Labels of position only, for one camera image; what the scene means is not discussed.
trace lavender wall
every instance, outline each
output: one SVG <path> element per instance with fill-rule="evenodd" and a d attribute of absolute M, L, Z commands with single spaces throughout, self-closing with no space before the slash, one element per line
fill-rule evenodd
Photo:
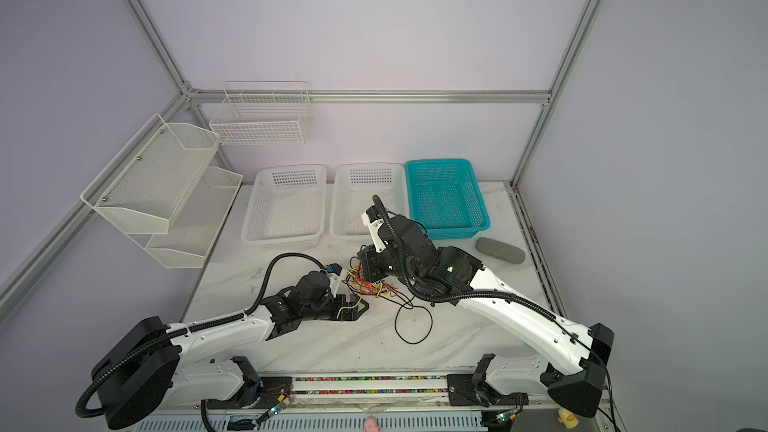
<path fill-rule="evenodd" d="M 146 1 L 202 89 L 542 90 L 586 0 Z"/>
<path fill-rule="evenodd" d="M 0 0 L 0 282 L 174 94 L 121 0 Z M 0 429 L 104 430 L 74 416 L 91 367 L 194 276 L 91 219 L 0 331 Z"/>
<path fill-rule="evenodd" d="M 768 0 L 607 0 L 522 180 L 629 430 L 768 429 Z"/>

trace aluminum frame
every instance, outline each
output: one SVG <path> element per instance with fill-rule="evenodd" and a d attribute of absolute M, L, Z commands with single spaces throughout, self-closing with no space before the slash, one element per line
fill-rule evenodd
<path fill-rule="evenodd" d="M 513 187 L 520 185 L 520 181 L 525 175 L 528 165 L 531 163 L 533 152 L 541 141 L 544 129 L 549 123 L 549 120 L 552 118 L 552 113 L 560 100 L 565 83 L 571 76 L 576 60 L 578 59 L 581 50 L 584 48 L 584 43 L 592 30 L 592 25 L 598 16 L 600 6 L 602 6 L 603 2 L 605 2 L 605 0 L 587 0 L 587 3 L 581 11 L 571 41 L 568 43 L 565 54 L 563 54 L 563 59 L 562 62 L 560 62 L 558 72 L 554 76 L 552 88 L 550 89 L 552 94 L 550 100 L 542 106 L 542 111 L 539 113 L 536 124 L 531 132 L 531 136 L 528 138 L 525 150 L 523 151 L 522 156 L 520 156 L 520 161 L 514 170 L 514 175 L 511 180 Z"/>

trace metal vent grille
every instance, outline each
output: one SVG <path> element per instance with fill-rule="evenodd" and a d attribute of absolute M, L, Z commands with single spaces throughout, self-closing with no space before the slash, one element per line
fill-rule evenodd
<path fill-rule="evenodd" d="M 243 418 L 255 419 L 258 414 L 233 415 L 227 420 L 210 416 L 216 430 L 225 430 L 228 421 Z M 476 432 L 488 430 L 480 425 L 480 412 L 446 410 L 441 412 L 384 412 L 375 414 L 384 432 Z M 362 431 L 367 414 L 282 414 L 265 422 L 261 430 L 301 430 L 317 432 Z M 203 430 L 200 416 L 167 415 L 150 416 L 139 424 L 136 431 Z"/>
<path fill-rule="evenodd" d="M 216 419 L 208 415 L 208 421 L 216 430 L 226 430 L 227 420 Z M 158 415 L 149 416 L 136 427 L 140 430 L 205 430 L 199 415 Z"/>

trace teal plastic basket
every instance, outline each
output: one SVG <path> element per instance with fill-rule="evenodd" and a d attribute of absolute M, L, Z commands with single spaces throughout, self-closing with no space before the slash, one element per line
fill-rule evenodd
<path fill-rule="evenodd" d="M 429 238 L 470 238 L 491 226 L 468 160 L 411 160 L 406 182 L 411 219 L 426 227 Z"/>

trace yellow wire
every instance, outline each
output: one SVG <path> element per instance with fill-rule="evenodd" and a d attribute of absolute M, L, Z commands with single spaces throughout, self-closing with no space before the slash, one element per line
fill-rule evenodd
<path fill-rule="evenodd" d="M 357 308 L 357 306 L 358 306 L 358 305 L 360 305 L 360 301 L 361 301 L 361 300 L 362 300 L 362 297 L 360 297 L 359 299 L 357 299 L 357 303 L 356 303 L 356 304 L 354 304 L 354 305 L 348 305 L 348 306 L 346 306 L 346 307 L 341 307 L 341 308 L 339 308 L 339 311 L 338 311 L 338 312 L 336 312 L 336 318 L 339 318 L 339 316 L 341 315 L 341 311 L 342 311 L 342 310 L 344 310 L 345 308 Z"/>

